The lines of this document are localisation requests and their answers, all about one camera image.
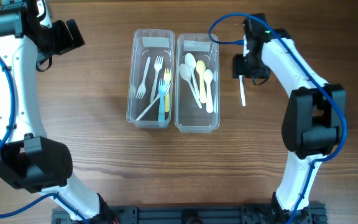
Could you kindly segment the cream plastic spoon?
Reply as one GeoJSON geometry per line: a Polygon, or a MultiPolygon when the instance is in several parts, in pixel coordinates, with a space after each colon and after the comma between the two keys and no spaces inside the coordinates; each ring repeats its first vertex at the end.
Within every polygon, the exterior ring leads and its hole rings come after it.
{"type": "Polygon", "coordinates": [[[243,75],[239,75],[239,88],[240,88],[242,106],[245,107],[246,106],[246,95],[245,95],[245,89],[244,89],[243,75]]]}

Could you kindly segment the wide white plastic spoon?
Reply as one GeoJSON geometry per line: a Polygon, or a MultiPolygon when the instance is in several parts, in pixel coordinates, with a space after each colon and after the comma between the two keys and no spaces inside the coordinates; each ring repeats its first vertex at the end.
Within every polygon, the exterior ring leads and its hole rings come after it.
{"type": "Polygon", "coordinates": [[[211,93],[211,82],[213,80],[212,71],[210,69],[205,70],[203,78],[206,84],[206,111],[208,113],[212,113],[213,112],[213,99],[211,93]]]}

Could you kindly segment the yellow plastic spoon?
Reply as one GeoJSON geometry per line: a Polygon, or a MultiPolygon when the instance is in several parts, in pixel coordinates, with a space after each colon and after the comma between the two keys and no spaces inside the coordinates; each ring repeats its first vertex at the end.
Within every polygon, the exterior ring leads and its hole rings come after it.
{"type": "Polygon", "coordinates": [[[199,75],[200,102],[206,103],[206,90],[203,78],[204,72],[206,71],[206,65],[202,60],[196,62],[196,71],[199,75]]]}

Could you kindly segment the translucent white plastic spoon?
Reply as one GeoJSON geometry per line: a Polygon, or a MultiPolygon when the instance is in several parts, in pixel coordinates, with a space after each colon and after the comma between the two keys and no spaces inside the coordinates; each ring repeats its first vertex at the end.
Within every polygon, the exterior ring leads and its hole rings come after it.
{"type": "Polygon", "coordinates": [[[196,101],[196,104],[198,105],[199,108],[202,108],[202,105],[196,95],[196,92],[195,92],[195,89],[194,89],[194,86],[193,84],[191,83],[191,73],[190,73],[190,69],[184,64],[180,64],[180,67],[179,67],[179,72],[180,72],[180,76],[182,77],[182,79],[184,79],[185,81],[188,82],[189,86],[190,86],[190,89],[191,89],[191,92],[193,94],[193,97],[196,101]]]}

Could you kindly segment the yellow plastic fork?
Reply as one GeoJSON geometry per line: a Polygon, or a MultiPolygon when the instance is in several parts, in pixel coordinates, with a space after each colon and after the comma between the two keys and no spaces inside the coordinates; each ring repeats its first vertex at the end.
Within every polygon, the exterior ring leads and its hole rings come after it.
{"type": "Polygon", "coordinates": [[[164,80],[165,83],[167,84],[167,90],[166,90],[166,94],[164,97],[164,111],[166,113],[168,113],[170,111],[170,89],[169,89],[169,84],[171,83],[172,80],[172,70],[170,68],[166,68],[164,71],[164,80]]]}

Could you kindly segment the slim white plastic fork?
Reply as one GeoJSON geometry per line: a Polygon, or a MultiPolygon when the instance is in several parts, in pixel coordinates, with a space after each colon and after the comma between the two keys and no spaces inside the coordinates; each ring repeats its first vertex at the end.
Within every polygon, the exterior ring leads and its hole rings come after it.
{"type": "MultiPolygon", "coordinates": [[[[164,96],[166,95],[170,86],[171,86],[171,83],[167,84],[164,96]]],[[[151,107],[154,105],[154,103],[157,102],[157,100],[159,100],[159,99],[160,99],[160,94],[158,93],[157,96],[155,97],[155,99],[148,105],[148,107],[146,107],[145,110],[143,110],[143,112],[141,112],[141,114],[138,115],[138,117],[136,118],[136,121],[139,121],[149,111],[149,109],[151,109],[151,107]]]]}

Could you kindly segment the white plastic utensil handle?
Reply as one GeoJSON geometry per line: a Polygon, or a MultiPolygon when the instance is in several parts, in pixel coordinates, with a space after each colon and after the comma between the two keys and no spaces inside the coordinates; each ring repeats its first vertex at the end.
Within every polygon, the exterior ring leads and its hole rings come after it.
{"type": "Polygon", "coordinates": [[[166,94],[166,87],[167,84],[165,83],[165,80],[161,78],[159,80],[158,84],[158,93],[160,95],[160,104],[158,109],[158,121],[164,121],[165,120],[165,102],[164,97],[166,94]]]}

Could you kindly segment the clear white plastic fork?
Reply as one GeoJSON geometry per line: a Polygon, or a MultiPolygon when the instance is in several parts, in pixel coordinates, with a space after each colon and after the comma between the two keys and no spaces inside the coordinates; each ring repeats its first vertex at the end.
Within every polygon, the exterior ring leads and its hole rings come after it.
{"type": "Polygon", "coordinates": [[[145,63],[145,68],[144,68],[144,73],[142,76],[142,81],[138,87],[137,94],[135,96],[136,99],[142,99],[145,95],[145,92],[146,92],[145,79],[146,79],[147,73],[149,71],[150,60],[151,60],[151,58],[147,57],[147,61],[145,63]]]}

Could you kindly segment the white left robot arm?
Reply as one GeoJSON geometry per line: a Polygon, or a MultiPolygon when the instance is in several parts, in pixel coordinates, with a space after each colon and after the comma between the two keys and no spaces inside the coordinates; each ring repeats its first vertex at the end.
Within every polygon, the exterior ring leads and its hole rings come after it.
{"type": "Polygon", "coordinates": [[[118,223],[102,196],[73,173],[68,147],[47,137],[40,115],[37,72],[83,44],[76,22],[52,21],[45,1],[0,5],[0,178],[52,199],[72,221],[118,223]]]}

